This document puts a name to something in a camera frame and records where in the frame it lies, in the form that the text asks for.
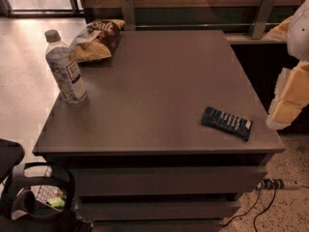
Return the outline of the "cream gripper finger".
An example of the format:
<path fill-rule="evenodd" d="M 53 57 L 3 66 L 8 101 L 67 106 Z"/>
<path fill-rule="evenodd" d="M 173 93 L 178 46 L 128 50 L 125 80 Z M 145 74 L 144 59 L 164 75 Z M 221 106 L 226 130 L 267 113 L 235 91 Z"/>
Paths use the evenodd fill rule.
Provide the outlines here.
<path fill-rule="evenodd" d="M 309 104 L 309 63 L 299 61 L 290 69 L 283 68 L 278 75 L 274 98 L 266 119 L 272 130 L 288 127 Z"/>

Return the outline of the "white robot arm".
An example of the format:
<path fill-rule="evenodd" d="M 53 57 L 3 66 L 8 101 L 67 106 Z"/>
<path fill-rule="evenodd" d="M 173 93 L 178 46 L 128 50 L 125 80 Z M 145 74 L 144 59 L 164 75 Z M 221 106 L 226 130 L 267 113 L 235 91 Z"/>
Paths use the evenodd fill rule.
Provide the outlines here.
<path fill-rule="evenodd" d="M 291 70 L 283 68 L 277 77 L 266 119 L 272 130 L 288 127 L 309 104 L 309 0 L 267 36 L 280 39 L 279 35 L 284 31 L 287 32 L 288 53 L 298 60 L 298 64 Z"/>

